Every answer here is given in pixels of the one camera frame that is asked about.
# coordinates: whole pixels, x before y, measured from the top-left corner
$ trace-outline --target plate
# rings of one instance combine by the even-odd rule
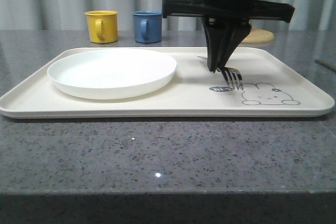
[[[146,49],[101,49],[62,58],[47,70],[62,92],[98,100],[137,97],[156,91],[173,78],[177,63]]]

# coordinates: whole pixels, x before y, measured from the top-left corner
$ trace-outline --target fork tines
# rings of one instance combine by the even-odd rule
[[[222,67],[219,68],[219,70],[222,72],[229,89],[231,90],[244,89],[242,83],[243,78],[241,77],[241,74],[238,69]]]

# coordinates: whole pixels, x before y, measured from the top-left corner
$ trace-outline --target tray rim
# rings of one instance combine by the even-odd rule
[[[287,111],[291,111],[290,109],[281,109],[279,110],[279,113],[277,115],[273,114],[263,114],[261,110],[251,110],[251,109],[240,109],[239,113],[237,113],[236,108],[225,108],[225,111],[230,112],[230,111],[235,111],[235,113],[216,113],[216,111],[223,111],[223,109],[192,109],[193,113],[177,113],[179,110],[174,110],[174,109],[144,109],[144,110],[132,110],[132,111],[127,111],[127,110],[110,110],[108,112],[114,111],[114,112],[123,112],[121,113],[104,113],[106,111],[100,111],[100,110],[85,110],[85,111],[80,111],[80,110],[67,110],[67,111],[60,111],[60,110],[48,110],[48,111],[23,111],[23,110],[13,110],[13,109],[7,109],[4,108],[2,103],[4,103],[4,100],[6,100],[12,93],[20,90],[27,88],[25,87],[26,82],[31,82],[34,79],[39,79],[39,76],[42,74],[43,71],[45,72],[44,74],[46,75],[46,71],[48,67],[56,62],[57,60],[64,58],[68,55],[72,54],[77,54],[79,52],[83,51],[93,51],[93,50],[104,50],[104,49],[117,49],[117,48],[128,48],[128,49],[146,49],[146,50],[158,50],[158,51],[164,51],[164,52],[170,52],[170,53],[179,53],[181,50],[189,50],[192,52],[193,50],[203,50],[206,52],[207,48],[206,47],[80,47],[80,48],[72,48],[63,51],[60,53],[58,56],[53,58],[51,61],[40,67],[38,70],[36,70],[34,73],[32,73],[29,77],[21,81],[19,84],[11,88],[9,91],[7,91],[5,94],[3,94],[0,97],[0,113],[4,116],[7,116],[9,118],[14,118],[14,119],[78,119],[78,118],[151,118],[151,117],[156,117],[156,118],[173,118],[173,117],[199,117],[199,118],[234,118],[234,117],[239,117],[239,118],[275,118],[275,117],[281,117],[281,118],[312,118],[312,117],[318,117],[325,115],[329,112],[332,111],[333,107],[335,106],[335,100],[333,97],[331,97],[329,94],[324,92],[322,89],[317,87],[314,83],[309,81],[308,79],[304,78],[302,75],[294,71],[292,68],[288,67],[286,64],[284,64],[282,61],[277,59],[275,56],[270,54],[269,52],[260,49],[260,48],[253,48],[253,47],[237,47],[236,52],[244,52],[244,51],[254,51],[254,52],[262,52],[264,54],[268,54],[269,56],[272,57],[272,60],[285,66],[287,68],[287,71],[290,71],[292,74],[295,74],[297,77],[299,77],[301,80],[308,82],[311,86],[317,88],[320,92],[323,93],[330,101],[329,106],[326,107],[323,110],[318,110],[318,109],[311,109],[310,111],[313,112],[312,114],[287,114]],[[146,115],[141,114],[141,111],[147,111]],[[248,111],[253,111],[253,113],[246,114],[246,113],[241,113],[241,112],[248,112]],[[305,111],[304,108],[298,108],[296,111]]]

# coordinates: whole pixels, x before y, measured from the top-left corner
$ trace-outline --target cartoon bunny illustration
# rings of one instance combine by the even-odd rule
[[[244,92],[241,95],[245,105],[299,105],[289,94],[277,89],[269,83],[244,83]]]

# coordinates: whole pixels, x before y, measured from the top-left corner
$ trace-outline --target mug handle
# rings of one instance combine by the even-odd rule
[[[97,19],[96,20],[97,37],[100,40],[105,40],[104,37],[103,37],[102,26],[103,26],[103,20],[102,19]]]
[[[147,34],[147,19],[141,20],[141,36],[144,39],[148,39],[148,34]]]

